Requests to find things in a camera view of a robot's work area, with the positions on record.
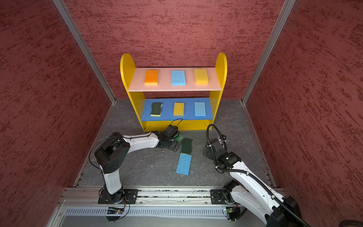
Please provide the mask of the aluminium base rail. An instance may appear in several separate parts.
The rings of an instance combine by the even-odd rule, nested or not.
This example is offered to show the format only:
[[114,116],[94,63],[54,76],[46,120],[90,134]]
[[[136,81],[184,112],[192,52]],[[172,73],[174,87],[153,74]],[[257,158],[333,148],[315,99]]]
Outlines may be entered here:
[[[127,186],[126,200],[131,206],[229,206],[222,198],[220,187],[197,186]],[[64,206],[124,206],[124,201],[112,203],[101,186],[64,189],[58,205]]]

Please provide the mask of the aluminium corner post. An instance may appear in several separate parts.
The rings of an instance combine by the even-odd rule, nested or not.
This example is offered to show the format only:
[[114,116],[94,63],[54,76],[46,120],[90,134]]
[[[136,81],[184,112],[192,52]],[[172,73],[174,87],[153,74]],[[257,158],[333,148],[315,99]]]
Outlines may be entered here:
[[242,105],[246,105],[248,99],[249,99],[249,96],[251,95],[252,93],[252,90],[255,86],[255,84],[257,83],[259,77],[260,77],[260,74],[275,46],[275,43],[276,41],[278,40],[279,38],[279,35],[286,23],[286,20],[288,19],[292,9],[293,9],[293,6],[295,5],[296,3],[296,0],[286,0],[283,4],[283,7],[281,9],[281,12],[276,20],[276,23],[273,27],[273,30],[268,38],[268,41],[265,45],[265,48],[263,50],[263,53],[261,55],[261,58],[256,66],[256,69],[252,75],[252,78],[251,78],[251,81],[249,83],[249,86],[247,87],[246,89],[246,92],[242,98]]
[[98,81],[100,82],[102,88],[104,89],[105,93],[107,94],[108,98],[110,99],[112,105],[114,105],[117,101],[116,96],[114,95],[112,89],[110,88],[106,78],[104,77],[100,67],[98,66],[93,54],[91,53],[86,41],[82,37],[81,32],[77,28],[76,23],[74,22],[69,10],[66,7],[64,1],[61,0],[52,0],[55,7],[57,8],[60,16],[62,17],[63,21],[65,22],[66,26],[68,27],[69,31],[71,32],[73,38],[75,39],[77,45],[79,46],[81,52],[83,53],[84,57],[86,58],[87,62],[89,63],[91,69],[95,73]]

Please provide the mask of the perforated metal vent strip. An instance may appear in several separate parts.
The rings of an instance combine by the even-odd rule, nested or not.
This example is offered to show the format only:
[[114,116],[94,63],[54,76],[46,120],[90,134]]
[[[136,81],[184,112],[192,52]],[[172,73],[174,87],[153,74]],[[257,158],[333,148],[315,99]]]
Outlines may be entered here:
[[[128,216],[147,217],[213,217],[224,218],[222,207],[131,207],[126,209]],[[70,207],[66,216],[112,216],[107,207]]]

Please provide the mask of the bright green yellow sponge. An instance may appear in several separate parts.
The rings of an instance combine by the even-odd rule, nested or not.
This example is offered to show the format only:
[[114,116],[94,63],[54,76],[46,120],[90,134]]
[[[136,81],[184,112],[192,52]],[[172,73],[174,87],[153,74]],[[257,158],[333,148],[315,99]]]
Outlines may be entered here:
[[175,139],[176,142],[179,142],[183,138],[182,134],[179,134],[178,137]]

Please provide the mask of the yellow sponge front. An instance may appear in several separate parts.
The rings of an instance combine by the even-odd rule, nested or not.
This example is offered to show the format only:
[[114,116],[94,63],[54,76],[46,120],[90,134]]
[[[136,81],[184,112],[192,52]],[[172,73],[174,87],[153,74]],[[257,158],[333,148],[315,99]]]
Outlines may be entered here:
[[174,116],[184,116],[184,103],[183,102],[175,102],[174,103]]

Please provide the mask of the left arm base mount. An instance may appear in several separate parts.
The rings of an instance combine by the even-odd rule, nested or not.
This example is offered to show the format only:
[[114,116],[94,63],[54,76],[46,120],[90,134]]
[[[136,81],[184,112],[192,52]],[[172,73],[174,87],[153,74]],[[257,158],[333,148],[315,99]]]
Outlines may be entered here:
[[138,189],[121,189],[115,194],[103,188],[99,192],[98,204],[135,204],[138,196]]

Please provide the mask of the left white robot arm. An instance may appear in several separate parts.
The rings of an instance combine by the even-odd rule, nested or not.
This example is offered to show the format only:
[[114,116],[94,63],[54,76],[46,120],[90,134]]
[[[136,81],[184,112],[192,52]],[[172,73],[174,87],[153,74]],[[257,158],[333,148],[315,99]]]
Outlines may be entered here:
[[125,136],[119,132],[113,133],[94,153],[107,192],[115,195],[122,191],[119,169],[129,153],[147,148],[166,148],[176,152],[179,148],[176,138],[179,135],[178,127],[172,125],[163,131],[152,131],[143,135]]

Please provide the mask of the left aluminium corner post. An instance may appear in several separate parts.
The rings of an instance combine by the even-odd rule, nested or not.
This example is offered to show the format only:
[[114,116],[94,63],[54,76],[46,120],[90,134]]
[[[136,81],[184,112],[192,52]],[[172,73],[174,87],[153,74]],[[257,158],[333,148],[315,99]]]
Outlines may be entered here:
[[82,37],[81,32],[77,28],[76,23],[74,22],[69,10],[66,7],[64,1],[61,0],[52,0],[55,7],[57,8],[60,16],[62,17],[63,21],[65,22],[66,26],[68,27],[69,31],[71,32],[73,38],[75,39],[77,45],[79,46],[81,52],[83,53],[84,57],[86,58],[87,62],[89,63],[91,69],[95,73],[98,81],[100,82],[102,88],[104,89],[105,93],[107,94],[108,98],[110,99],[112,105],[114,105],[117,101],[116,96],[114,95],[112,89],[110,88],[106,78],[104,77],[100,67],[98,66],[93,54],[91,53],[86,41]]

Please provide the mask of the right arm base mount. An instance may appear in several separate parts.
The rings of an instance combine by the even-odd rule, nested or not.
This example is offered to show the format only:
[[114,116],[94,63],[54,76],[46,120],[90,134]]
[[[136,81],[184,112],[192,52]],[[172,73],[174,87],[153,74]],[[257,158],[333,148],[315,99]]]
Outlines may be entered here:
[[[235,200],[232,196],[232,193],[241,193],[241,195],[235,195],[237,199]],[[242,201],[242,197],[246,195],[251,195],[251,193],[243,187],[237,187],[236,189],[232,189],[231,191],[226,189],[210,190],[211,203],[213,205],[236,205],[239,201]]]

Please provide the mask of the right aluminium corner post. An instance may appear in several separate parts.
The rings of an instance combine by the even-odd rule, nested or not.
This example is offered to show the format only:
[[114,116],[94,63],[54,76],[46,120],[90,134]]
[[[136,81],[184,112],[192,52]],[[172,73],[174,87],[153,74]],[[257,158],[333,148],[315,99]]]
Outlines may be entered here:
[[256,69],[252,75],[252,78],[251,78],[251,81],[249,83],[249,86],[247,87],[246,89],[246,92],[242,98],[242,105],[246,105],[248,99],[249,99],[249,96],[251,95],[252,93],[252,90],[255,86],[255,84],[257,83],[259,77],[260,77],[260,74],[275,46],[275,43],[276,41],[278,40],[279,38],[279,35],[286,23],[286,20],[288,19],[292,9],[293,9],[293,6],[295,5],[296,3],[296,0],[286,0],[283,4],[283,7],[281,9],[281,12],[276,20],[276,23],[273,27],[273,30],[268,38],[268,41],[265,45],[265,48],[263,50],[263,53],[261,55],[261,58],[256,66]]

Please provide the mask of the blue sponge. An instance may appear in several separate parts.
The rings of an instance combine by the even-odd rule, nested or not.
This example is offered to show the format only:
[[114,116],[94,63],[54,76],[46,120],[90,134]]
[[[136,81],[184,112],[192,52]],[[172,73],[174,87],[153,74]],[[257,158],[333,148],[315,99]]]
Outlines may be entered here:
[[186,78],[184,70],[173,70],[172,75],[172,86],[185,86]]
[[181,153],[179,157],[179,162],[177,166],[176,173],[180,175],[189,175],[191,166],[192,156],[188,154]]
[[194,115],[197,117],[205,117],[207,115],[205,102],[194,103]]

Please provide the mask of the yellow wooden two-tier shelf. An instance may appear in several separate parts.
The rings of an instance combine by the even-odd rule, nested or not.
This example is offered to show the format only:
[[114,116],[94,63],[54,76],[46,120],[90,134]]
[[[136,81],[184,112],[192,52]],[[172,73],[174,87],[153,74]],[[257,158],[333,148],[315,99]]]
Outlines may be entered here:
[[[173,114],[175,102],[184,103],[184,116],[180,116],[183,120],[178,124],[180,130],[204,130],[207,125],[214,123],[227,79],[226,54],[219,53],[215,66],[206,68],[208,85],[195,84],[194,69],[180,68],[185,72],[186,85],[172,86],[171,71],[176,69],[157,68],[158,85],[146,86],[144,79],[148,68],[137,68],[130,54],[122,55],[121,79],[143,131],[163,130],[177,119],[178,116]],[[163,103],[160,117],[150,116],[153,102]],[[194,115],[195,102],[205,102],[205,117]]]

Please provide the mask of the orange sponge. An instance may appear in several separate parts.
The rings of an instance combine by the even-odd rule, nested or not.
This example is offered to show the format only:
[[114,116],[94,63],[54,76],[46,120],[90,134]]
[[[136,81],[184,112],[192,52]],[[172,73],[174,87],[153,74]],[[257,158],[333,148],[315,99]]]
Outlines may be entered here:
[[158,70],[146,70],[144,84],[146,86],[158,85]]

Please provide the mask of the dark green wavy sponge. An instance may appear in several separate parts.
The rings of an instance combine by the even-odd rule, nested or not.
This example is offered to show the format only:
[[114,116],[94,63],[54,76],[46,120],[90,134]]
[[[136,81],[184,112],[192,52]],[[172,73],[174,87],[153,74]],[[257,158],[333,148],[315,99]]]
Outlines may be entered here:
[[192,142],[193,142],[193,140],[189,139],[189,138],[182,139],[182,141],[181,141],[181,146],[182,146],[181,153],[182,154],[191,155],[191,153],[192,153]]
[[151,105],[151,113],[150,116],[160,117],[162,115],[162,102],[153,102]]

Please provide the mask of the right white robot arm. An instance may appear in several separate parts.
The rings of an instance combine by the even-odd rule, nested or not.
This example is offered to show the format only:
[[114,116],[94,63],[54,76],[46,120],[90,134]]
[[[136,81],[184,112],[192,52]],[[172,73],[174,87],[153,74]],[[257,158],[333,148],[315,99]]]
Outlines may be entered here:
[[233,178],[223,188],[228,203],[242,205],[267,227],[304,226],[297,202],[265,184],[240,157],[226,151],[226,143],[221,137],[207,139],[204,153],[215,162],[218,172],[228,173]]

